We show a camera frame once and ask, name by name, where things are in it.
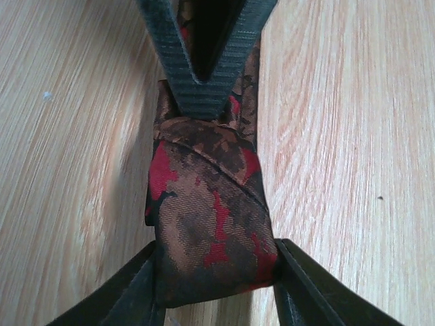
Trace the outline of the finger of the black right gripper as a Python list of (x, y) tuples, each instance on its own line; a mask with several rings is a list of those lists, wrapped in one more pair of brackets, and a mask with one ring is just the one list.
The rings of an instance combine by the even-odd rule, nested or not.
[(219, 117), (276, 1), (197, 1), (196, 117)]
[(193, 99), (196, 80), (171, 3), (141, 0), (138, 4), (179, 111), (203, 119), (204, 113)]

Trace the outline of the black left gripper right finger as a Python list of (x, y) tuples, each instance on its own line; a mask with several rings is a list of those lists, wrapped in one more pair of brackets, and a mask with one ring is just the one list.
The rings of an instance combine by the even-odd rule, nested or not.
[(274, 285), (281, 325), (399, 325), (289, 239), (276, 239), (280, 279)]

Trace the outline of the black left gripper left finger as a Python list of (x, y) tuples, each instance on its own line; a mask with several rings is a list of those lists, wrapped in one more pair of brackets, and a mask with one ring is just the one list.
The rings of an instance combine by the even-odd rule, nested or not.
[(163, 325), (166, 310), (155, 294), (155, 247), (150, 242), (100, 288), (48, 325)]

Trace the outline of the brown red patterned tie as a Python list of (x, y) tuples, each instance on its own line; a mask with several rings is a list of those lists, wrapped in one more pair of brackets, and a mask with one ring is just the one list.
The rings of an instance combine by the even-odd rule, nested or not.
[[(196, 2), (173, 10), (196, 80)], [(260, 40), (213, 120), (182, 115), (158, 83), (145, 222), (155, 230), (155, 294), (177, 308), (267, 287), (278, 253), (257, 154)]]

